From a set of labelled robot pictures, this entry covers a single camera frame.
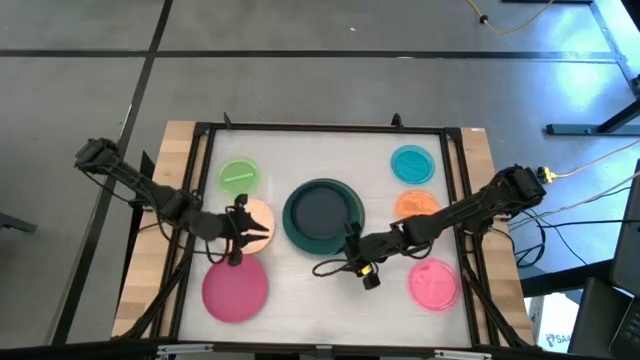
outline light pink plate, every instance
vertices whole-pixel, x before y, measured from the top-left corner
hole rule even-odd
[[[258,259],[242,256],[242,263],[212,265],[202,281],[202,301],[216,319],[237,323],[257,314],[267,300],[269,283]]]
[[[458,277],[442,260],[427,259],[409,272],[409,292],[418,305],[430,311],[446,311],[460,297]]]

